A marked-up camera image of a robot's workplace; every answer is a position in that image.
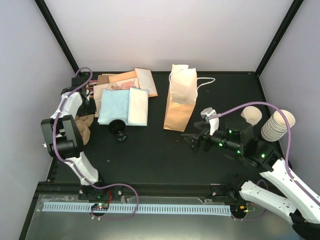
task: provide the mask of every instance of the stack of paper cups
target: stack of paper cups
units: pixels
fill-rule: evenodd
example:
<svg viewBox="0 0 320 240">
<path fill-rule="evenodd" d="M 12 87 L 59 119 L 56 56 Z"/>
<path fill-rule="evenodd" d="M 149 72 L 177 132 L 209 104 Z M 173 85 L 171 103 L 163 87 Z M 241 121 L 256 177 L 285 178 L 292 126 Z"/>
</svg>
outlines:
<svg viewBox="0 0 320 240">
<path fill-rule="evenodd" d="M 290 128 L 295 125 L 296 119 L 291 112 L 281 110 L 289 122 Z M 261 129 L 261 136 L 268 142 L 279 140 L 288 131 L 284 118 L 276 111 Z"/>
<path fill-rule="evenodd" d="M 261 120 L 262 113 L 255 106 L 247 106 L 243 109 L 241 116 L 246 120 L 247 123 L 254 126 Z"/>
</svg>

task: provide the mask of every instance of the brown paper bag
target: brown paper bag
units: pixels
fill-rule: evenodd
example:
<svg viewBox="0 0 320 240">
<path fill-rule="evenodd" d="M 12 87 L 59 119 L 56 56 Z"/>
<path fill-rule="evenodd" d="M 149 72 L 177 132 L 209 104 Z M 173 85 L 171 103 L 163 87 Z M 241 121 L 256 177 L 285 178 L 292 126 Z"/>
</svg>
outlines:
<svg viewBox="0 0 320 240">
<path fill-rule="evenodd" d="M 188 65 L 172 65 L 169 76 L 170 84 L 165 109 L 164 129 L 184 132 L 196 106 L 198 88 L 215 80 L 210 77 L 200 77 L 200 79 L 213 79 L 213 81 L 197 87 L 196 69 L 188 67 Z"/>
</svg>

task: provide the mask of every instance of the black table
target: black table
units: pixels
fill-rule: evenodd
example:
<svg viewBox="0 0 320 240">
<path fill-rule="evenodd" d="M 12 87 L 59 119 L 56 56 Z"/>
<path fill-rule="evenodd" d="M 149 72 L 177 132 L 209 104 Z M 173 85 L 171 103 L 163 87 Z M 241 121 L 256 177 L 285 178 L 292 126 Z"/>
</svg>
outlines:
<svg viewBox="0 0 320 240">
<path fill-rule="evenodd" d="M 164 117 L 168 96 L 169 72 L 153 72 L 158 91 L 149 98 L 147 126 L 128 126 L 125 142 L 117 142 L 108 132 L 108 126 L 99 125 L 95 118 L 84 153 L 107 183 L 155 185 L 210 185 L 228 184 L 236 175 L 253 182 L 261 179 L 256 172 L 244 168 L 233 160 L 229 152 L 212 147 L 209 152 L 193 153 L 180 137 L 182 132 L 164 130 Z M 264 101 L 259 79 L 250 72 L 217 73 L 198 72 L 198 77 L 214 77 L 216 81 L 198 91 L 195 109 L 184 133 L 198 133 L 195 122 L 201 121 L 200 112 L 212 107 L 222 113 L 240 104 Z M 258 135 L 270 113 L 265 106 L 257 106 L 262 120 L 254 126 Z M 242 110 L 232 114 L 240 115 Z M 227 116 L 220 118 L 225 128 Z M 279 145 L 273 144 L 279 151 Z M 79 183 L 69 166 L 59 164 L 55 182 Z"/>
</svg>

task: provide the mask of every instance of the white bag handle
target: white bag handle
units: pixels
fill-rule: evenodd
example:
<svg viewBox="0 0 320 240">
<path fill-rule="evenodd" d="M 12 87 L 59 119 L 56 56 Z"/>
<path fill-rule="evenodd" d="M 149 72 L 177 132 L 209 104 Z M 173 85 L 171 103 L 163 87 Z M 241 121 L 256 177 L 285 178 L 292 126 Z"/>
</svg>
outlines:
<svg viewBox="0 0 320 240">
<path fill-rule="evenodd" d="M 198 77 L 198 78 L 196 79 L 197 82 L 198 82 L 198 79 L 213 79 L 213 80 L 200 84 L 200 85 L 196 88 L 197 91 L 198 91 L 198 88 L 200 88 L 201 86 L 206 85 L 206 84 L 211 84 L 211 83 L 213 83 L 213 82 L 216 80 L 216 79 L 213 78 L 213 77 Z"/>
</svg>

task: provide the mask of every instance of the black cup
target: black cup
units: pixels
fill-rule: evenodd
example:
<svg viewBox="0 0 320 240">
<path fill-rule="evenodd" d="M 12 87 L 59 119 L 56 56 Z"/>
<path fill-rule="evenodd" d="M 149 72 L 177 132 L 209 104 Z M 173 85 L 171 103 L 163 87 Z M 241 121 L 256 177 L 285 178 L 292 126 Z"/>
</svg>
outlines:
<svg viewBox="0 0 320 240">
<path fill-rule="evenodd" d="M 120 119 L 113 120 L 109 123 L 109 132 L 120 142 L 127 138 L 126 124 Z"/>
</svg>

